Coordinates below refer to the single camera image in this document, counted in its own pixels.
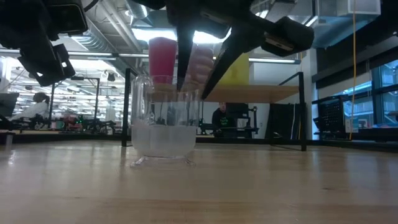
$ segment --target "person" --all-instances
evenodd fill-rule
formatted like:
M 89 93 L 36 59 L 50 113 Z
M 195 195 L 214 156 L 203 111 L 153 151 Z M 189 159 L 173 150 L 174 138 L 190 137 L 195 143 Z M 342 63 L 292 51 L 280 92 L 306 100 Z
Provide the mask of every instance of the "person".
M 226 113 L 226 103 L 221 102 L 220 107 L 214 111 L 211 123 L 218 128 L 216 137 L 223 137 L 220 128 L 235 128 L 235 120 Z
M 32 105 L 23 112 L 13 116 L 10 120 L 34 118 L 37 114 L 43 116 L 43 118 L 47 118 L 49 113 L 50 97 L 43 92 L 39 92 L 33 96 L 33 101 L 36 102 L 35 105 Z

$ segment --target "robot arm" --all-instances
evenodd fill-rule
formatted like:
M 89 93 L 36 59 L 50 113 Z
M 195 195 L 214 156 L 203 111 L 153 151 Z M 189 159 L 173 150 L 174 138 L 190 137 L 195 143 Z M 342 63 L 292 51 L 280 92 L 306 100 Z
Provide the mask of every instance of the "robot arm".
M 196 30 L 226 37 L 215 66 L 210 73 L 202 93 L 205 99 L 229 66 L 243 53 L 256 47 L 285 57 L 311 47 L 312 28 L 283 17 L 273 23 L 255 16 L 250 11 L 253 0 L 133 0 L 158 10 L 166 6 L 169 22 L 176 27 L 178 38 L 177 88 L 185 79 Z

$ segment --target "desk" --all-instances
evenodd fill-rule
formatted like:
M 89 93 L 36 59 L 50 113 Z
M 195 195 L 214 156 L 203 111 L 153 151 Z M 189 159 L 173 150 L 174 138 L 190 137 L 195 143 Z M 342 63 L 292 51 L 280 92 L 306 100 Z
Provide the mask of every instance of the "desk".
M 199 144 L 195 167 L 132 169 L 119 142 L 15 144 L 0 159 L 8 224 L 396 224 L 398 155 Z

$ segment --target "shelf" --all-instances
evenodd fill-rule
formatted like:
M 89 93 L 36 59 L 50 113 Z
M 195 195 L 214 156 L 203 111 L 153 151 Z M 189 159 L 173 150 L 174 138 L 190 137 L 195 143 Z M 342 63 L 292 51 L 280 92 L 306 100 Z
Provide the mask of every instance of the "shelf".
M 161 93 L 152 96 L 154 101 L 163 100 L 167 93 L 170 93 L 171 97 L 171 93 L 175 91 L 175 85 L 156 84 L 155 88 Z M 277 103 L 298 92 L 298 86 L 218 85 L 205 102 Z

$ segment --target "cable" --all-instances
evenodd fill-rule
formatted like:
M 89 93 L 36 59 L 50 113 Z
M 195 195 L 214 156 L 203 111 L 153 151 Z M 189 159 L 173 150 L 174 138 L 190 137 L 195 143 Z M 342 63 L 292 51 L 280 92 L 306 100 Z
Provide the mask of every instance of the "cable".
M 89 11 L 92 7 L 94 7 L 94 6 L 98 3 L 98 1 L 99 1 L 99 0 L 92 0 L 92 2 L 90 2 L 90 3 L 84 8 L 85 12 Z
M 0 90 L 0 92 L 2 92 L 3 90 L 5 90 L 6 88 L 8 88 L 9 86 L 11 86 L 11 84 L 13 84 L 15 81 L 18 80 L 18 78 L 24 73 L 25 69 L 23 69 L 23 71 L 21 71 L 17 77 L 15 77 L 15 79 L 13 81 L 11 81 L 10 83 L 8 83 L 8 85 L 6 85 L 3 89 Z
M 293 127 L 294 127 L 294 122 L 295 122 L 295 119 L 296 119 L 296 102 L 294 101 L 294 104 L 293 104 L 293 123 L 292 123 L 292 134 L 290 135 L 290 140 L 292 140 L 292 139 L 293 139 Z
M 353 58 L 354 58 L 354 87 L 353 87 L 353 104 L 351 105 L 351 121 L 350 126 L 351 130 L 349 131 L 349 140 L 353 140 L 353 130 L 354 130 L 354 104 L 355 104 L 355 86 L 356 86 L 356 0 L 354 0 L 354 13 L 353 13 Z

